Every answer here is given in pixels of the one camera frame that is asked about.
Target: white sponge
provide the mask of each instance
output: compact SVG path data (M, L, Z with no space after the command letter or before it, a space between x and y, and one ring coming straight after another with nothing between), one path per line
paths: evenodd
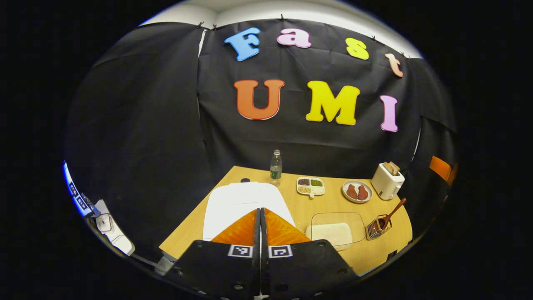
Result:
M325 239L330 242L337 251L347 249L353 242L352 230L346 223L308 226L305 230L305 235L312 241Z

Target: white toaster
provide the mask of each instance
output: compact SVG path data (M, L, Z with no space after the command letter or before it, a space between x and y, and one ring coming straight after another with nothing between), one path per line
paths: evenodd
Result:
M371 183L381 199L390 200L396 196L404 181L405 178L400 172L398 172L398 175L392 176L384 164L380 163Z

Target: bottle label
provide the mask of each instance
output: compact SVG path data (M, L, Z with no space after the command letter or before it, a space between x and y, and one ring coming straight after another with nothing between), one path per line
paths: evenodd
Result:
M281 178L281 171L270 171L270 178L272 179Z

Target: wooden utensil handle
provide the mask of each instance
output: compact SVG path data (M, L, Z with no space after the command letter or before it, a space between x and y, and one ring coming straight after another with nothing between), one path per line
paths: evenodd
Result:
M407 202L407 199L403 198L400 203L398 203L398 205L395 207L395 209L389 214L389 216L392 216L392 214L395 213L400 208L400 206L404 205L405 202Z
M385 221L383 227L386 227L387 226L387 223L389 222L389 220L391 219L392 215L402 206L405 204L405 202L407 202L407 199L403 198L400 203L398 203L398 205L394 208L394 210L388 214L386 217L383 218L383 221Z

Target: letter f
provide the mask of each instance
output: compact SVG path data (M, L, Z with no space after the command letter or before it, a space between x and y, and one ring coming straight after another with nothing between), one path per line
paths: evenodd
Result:
M259 49L252 48L252 45L259 45L259 39L254 34L260 33L259 28L250 27L244 31L241 31L235 35L232 35L224 40L225 43L230 43L237 52L237 60L243 61L249 57L252 57L259 53Z

